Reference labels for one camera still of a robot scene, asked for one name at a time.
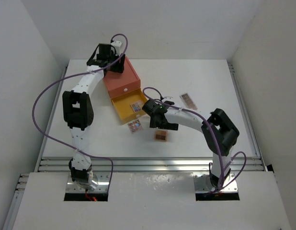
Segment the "orange drawer box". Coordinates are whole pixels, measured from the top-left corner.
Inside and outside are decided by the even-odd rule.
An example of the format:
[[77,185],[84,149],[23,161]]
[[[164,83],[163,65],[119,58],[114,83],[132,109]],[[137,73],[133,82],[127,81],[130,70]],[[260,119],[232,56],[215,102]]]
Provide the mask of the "orange drawer box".
[[108,71],[103,82],[111,99],[141,87],[140,78],[127,57],[125,58],[123,73]]

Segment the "yellow drawer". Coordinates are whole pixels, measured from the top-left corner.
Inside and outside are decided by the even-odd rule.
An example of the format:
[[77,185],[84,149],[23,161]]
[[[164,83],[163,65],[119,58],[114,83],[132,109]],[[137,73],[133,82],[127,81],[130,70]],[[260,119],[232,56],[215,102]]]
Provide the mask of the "yellow drawer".
[[111,99],[111,102],[122,124],[126,124],[138,119],[143,115],[146,115],[143,110],[137,113],[133,112],[130,104],[136,101],[143,101],[144,104],[147,101],[147,98],[144,96],[140,88]]

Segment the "colourful eyeshadow palette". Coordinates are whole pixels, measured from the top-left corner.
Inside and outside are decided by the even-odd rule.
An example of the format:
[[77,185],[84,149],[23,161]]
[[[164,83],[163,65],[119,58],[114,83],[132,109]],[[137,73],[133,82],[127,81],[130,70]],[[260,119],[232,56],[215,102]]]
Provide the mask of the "colourful eyeshadow palette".
[[131,103],[130,106],[133,112],[137,113],[142,110],[143,104],[144,104],[143,101],[136,101]]

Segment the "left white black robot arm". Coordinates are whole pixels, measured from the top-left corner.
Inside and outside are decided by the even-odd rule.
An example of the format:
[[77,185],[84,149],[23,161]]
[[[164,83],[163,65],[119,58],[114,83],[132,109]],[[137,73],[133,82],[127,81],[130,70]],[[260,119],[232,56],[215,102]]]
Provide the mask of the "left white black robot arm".
[[89,145],[89,130],[93,123],[94,111],[90,96],[106,72],[112,69],[123,73],[125,55],[121,54],[122,42],[112,40],[110,44],[98,44],[87,61],[86,74],[70,91],[62,94],[63,117],[70,129],[72,145],[76,148],[69,162],[71,179],[85,191],[93,191],[98,179],[93,174],[91,157],[83,150]]

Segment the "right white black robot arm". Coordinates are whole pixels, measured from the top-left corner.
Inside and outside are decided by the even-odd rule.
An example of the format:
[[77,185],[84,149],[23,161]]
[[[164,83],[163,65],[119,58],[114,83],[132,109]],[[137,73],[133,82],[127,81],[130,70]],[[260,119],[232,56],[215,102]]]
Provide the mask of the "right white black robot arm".
[[205,119],[193,110],[178,108],[174,102],[158,103],[149,99],[142,110],[150,117],[150,128],[177,131],[179,126],[184,126],[202,133],[213,153],[210,182],[217,189],[222,187],[230,173],[232,148],[239,137],[239,130],[222,109],[215,109]]

